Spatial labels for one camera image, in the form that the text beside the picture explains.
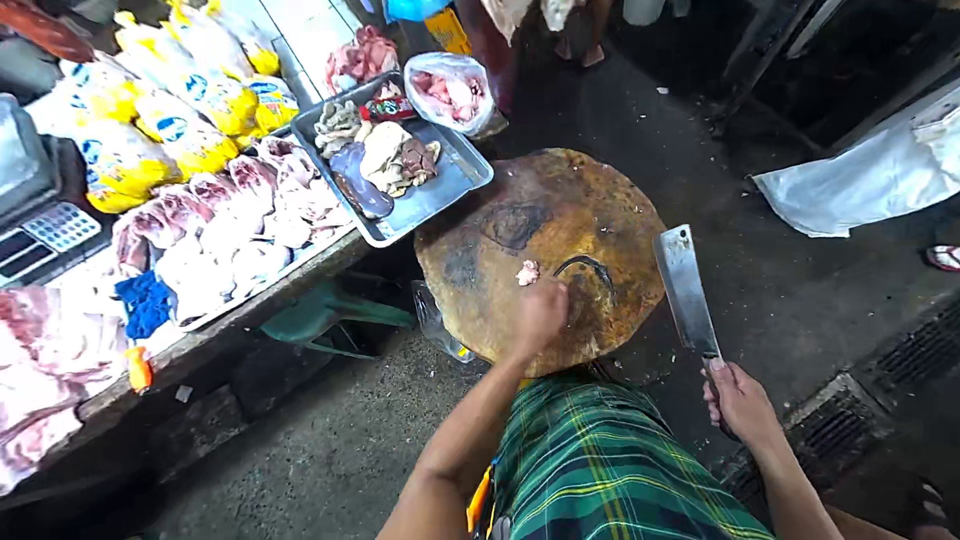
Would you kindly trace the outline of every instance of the left hand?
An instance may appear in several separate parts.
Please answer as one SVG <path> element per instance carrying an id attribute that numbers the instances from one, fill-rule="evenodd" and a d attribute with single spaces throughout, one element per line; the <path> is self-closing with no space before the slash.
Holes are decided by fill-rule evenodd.
<path id="1" fill-rule="evenodd" d="M 543 277 L 524 291 L 520 300 L 514 353 L 529 358 L 550 344 L 566 326 L 569 298 L 566 285 Z"/>

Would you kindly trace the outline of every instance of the blue cloth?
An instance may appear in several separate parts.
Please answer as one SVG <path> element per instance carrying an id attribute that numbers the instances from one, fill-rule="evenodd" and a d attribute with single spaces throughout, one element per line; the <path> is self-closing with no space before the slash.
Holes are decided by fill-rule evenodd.
<path id="1" fill-rule="evenodd" d="M 113 289 L 127 311 L 128 338 L 150 337 L 170 320 L 170 289 L 153 270 L 119 282 Z"/>

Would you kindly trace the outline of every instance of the right hand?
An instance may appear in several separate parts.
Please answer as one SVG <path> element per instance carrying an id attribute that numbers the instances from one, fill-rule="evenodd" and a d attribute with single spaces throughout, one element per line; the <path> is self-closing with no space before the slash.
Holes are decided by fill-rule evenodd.
<path id="1" fill-rule="evenodd" d="M 709 369 L 719 396 L 714 396 L 709 381 L 704 382 L 704 400 L 710 421 L 718 425 L 721 417 L 747 445 L 751 453 L 777 450 L 786 442 L 763 385 L 733 362 L 716 358 Z"/>

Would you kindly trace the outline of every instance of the hand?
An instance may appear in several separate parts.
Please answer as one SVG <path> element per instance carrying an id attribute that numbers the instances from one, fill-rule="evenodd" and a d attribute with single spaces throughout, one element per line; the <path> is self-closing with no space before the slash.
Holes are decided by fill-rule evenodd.
<path id="1" fill-rule="evenodd" d="M 566 285 L 556 278 L 540 278 L 520 299 L 513 353 L 529 359 L 542 351 L 566 326 L 569 299 Z"/>
<path id="2" fill-rule="evenodd" d="M 713 378 L 720 394 L 714 396 L 709 381 L 704 382 L 704 400 L 714 426 L 719 426 L 723 418 L 757 457 L 782 448 L 786 437 L 762 384 L 740 366 L 721 358 L 710 362 L 708 376 Z"/>

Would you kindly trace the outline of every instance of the digital scale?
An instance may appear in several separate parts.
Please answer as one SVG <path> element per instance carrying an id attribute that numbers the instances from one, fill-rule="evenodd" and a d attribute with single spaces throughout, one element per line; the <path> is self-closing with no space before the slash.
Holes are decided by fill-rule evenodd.
<path id="1" fill-rule="evenodd" d="M 38 136 L 14 105 L 0 99 L 0 287 L 49 282 L 110 242 L 109 227 L 62 200 L 83 199 L 74 142 Z"/>

